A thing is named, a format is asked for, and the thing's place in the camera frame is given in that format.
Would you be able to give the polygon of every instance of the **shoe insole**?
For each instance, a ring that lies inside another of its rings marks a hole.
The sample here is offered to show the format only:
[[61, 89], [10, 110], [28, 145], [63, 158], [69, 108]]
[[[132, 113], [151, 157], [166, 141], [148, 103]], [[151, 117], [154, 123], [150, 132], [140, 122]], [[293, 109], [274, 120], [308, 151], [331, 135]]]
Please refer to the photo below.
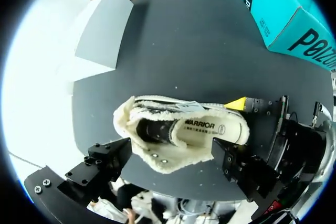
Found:
[[177, 138], [195, 147], [211, 148], [214, 137], [236, 143], [241, 124], [234, 120], [204, 116], [186, 120], [177, 132]]

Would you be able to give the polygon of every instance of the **screw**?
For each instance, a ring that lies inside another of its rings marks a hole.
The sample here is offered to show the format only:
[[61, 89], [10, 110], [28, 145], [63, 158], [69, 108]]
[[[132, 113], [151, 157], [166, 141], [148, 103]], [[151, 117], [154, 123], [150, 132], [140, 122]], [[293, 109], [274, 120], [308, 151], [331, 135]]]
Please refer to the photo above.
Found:
[[41, 193], [42, 193], [42, 188], [41, 188], [40, 186], [35, 186], [35, 188], [34, 188], [34, 192], [35, 192], [36, 194], [41, 194]]
[[51, 185], [51, 181], [50, 179], [45, 179], [43, 180], [42, 184], [45, 186], [45, 187], [49, 187]]

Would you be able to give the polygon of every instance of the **fleece lining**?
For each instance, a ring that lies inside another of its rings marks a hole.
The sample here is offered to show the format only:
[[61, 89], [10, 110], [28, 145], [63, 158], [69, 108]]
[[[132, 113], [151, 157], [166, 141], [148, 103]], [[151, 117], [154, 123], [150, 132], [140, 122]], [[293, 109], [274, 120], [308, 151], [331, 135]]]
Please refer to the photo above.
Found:
[[[148, 110], [148, 108], [170, 108], [173, 112], [160, 111], [153, 113]], [[240, 125], [239, 127], [231, 127], [239, 129], [240, 132], [232, 130], [231, 128], [227, 129], [225, 132], [225, 140], [236, 144], [245, 144], [247, 142], [249, 128], [245, 119], [235, 111], [220, 107], [209, 108], [204, 111], [181, 112], [173, 104], [161, 104], [153, 101], [135, 101], [135, 97], [131, 97], [114, 112], [113, 124], [119, 135], [131, 138], [133, 153], [139, 155], [155, 171], [167, 174], [187, 165], [213, 159], [211, 154], [212, 141], [210, 141], [211, 143], [209, 144], [205, 144], [205, 147], [200, 147], [190, 142], [187, 144], [183, 140], [183, 135], [187, 134], [187, 132], [183, 132], [183, 128], [186, 128], [186, 120], [207, 118], [208, 116], [217, 118], [217, 121], [223, 122], [221, 124], [229, 122], [231, 125]], [[177, 120], [171, 130], [170, 141], [174, 145], [143, 141], [137, 134], [137, 125], [141, 119], [151, 121]]]

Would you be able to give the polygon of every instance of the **shoe label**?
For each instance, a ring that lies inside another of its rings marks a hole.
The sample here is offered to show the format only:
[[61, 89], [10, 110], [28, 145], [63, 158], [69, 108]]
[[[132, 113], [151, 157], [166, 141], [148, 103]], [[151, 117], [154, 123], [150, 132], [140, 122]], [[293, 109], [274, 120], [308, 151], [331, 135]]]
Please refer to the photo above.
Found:
[[204, 111], [205, 108], [202, 107], [198, 102], [184, 102], [176, 104], [176, 106], [182, 111], [182, 112], [193, 112], [193, 111]]
[[210, 129], [213, 129], [215, 127], [214, 123], [201, 122], [201, 121], [196, 121], [196, 120], [186, 120], [185, 123], [199, 126], [199, 127], [210, 128]]

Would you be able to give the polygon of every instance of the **cable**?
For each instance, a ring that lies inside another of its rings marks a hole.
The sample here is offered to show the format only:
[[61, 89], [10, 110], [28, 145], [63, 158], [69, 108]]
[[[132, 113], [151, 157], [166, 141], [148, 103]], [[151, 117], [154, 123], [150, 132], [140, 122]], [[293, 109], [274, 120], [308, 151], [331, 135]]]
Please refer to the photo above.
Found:
[[8, 152], [9, 152], [9, 154], [10, 154], [11, 156], [17, 158], [18, 160], [21, 160], [21, 161], [23, 161], [23, 162], [25, 162], [25, 163], [27, 163], [27, 164], [29, 164], [29, 165], [33, 165], [33, 166], [35, 166], [35, 167], [37, 167], [37, 168], [39, 168], [39, 169], [42, 169], [42, 168], [43, 168], [42, 166], [39, 166], [39, 165], [37, 165], [37, 164], [34, 164], [34, 163], [32, 163], [32, 162], [30, 162], [30, 161], [28, 161], [28, 160], [25, 160], [25, 159], [23, 159], [23, 158], [21, 158], [21, 157], [19, 157], [19, 156], [16, 156], [15, 154], [11, 153], [10, 151], [8, 151]]
[[184, 207], [184, 202], [186, 201], [186, 199], [183, 199], [180, 201], [180, 208], [182, 211], [179, 210], [179, 208], [177, 208], [177, 210], [179, 211], [180, 214], [182, 215], [186, 215], [186, 216], [194, 216], [194, 215], [201, 215], [204, 213], [204, 211], [202, 212], [190, 212], [188, 210], [185, 209]]
[[291, 113], [291, 115], [289, 116], [289, 119], [290, 119], [293, 115], [295, 115], [296, 122], [298, 123], [298, 115], [297, 115], [297, 113], [296, 113], [295, 111]]
[[320, 111], [330, 120], [330, 121], [332, 121], [332, 116], [331, 116], [331, 114], [330, 114], [330, 112], [329, 112], [329, 110], [322, 104], [322, 103], [320, 103], [320, 106], [321, 106], [321, 108], [320, 108]]

